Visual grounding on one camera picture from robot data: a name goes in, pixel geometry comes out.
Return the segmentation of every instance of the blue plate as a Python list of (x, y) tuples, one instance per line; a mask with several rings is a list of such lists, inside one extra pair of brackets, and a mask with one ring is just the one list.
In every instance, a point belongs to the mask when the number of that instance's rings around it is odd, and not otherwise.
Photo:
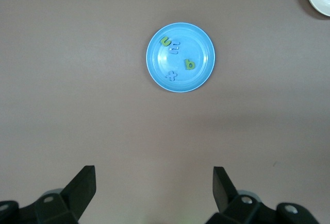
[(146, 51), (151, 77), (172, 92), (189, 92), (211, 75), (216, 60), (209, 36), (189, 23), (173, 23), (152, 37)]

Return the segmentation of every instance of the table surface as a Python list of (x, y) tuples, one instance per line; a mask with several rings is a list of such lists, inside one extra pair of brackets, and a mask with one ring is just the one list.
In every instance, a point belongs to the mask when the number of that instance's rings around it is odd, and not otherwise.
[[(216, 64), (162, 89), (161, 27), (211, 38)], [(28, 205), (95, 165), (80, 223), (203, 224), (212, 170), (270, 208), (330, 219), (330, 18), (308, 0), (0, 0), (0, 200)]]

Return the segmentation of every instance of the green letter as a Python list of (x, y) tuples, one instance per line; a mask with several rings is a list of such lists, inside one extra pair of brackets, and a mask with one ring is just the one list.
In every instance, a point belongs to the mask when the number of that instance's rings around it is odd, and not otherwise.
[(186, 59), (185, 62), (188, 70), (193, 70), (195, 68), (195, 63), (193, 61), (189, 61), (189, 59)]
[(164, 38), (162, 38), (160, 41), (161, 41), (161, 43), (163, 44), (163, 46), (168, 46), (169, 44), (171, 44), (171, 41), (169, 40), (169, 41), (166, 41), (166, 40), (168, 40), (169, 39), (169, 37), (167, 37), (167, 36), (165, 36)]

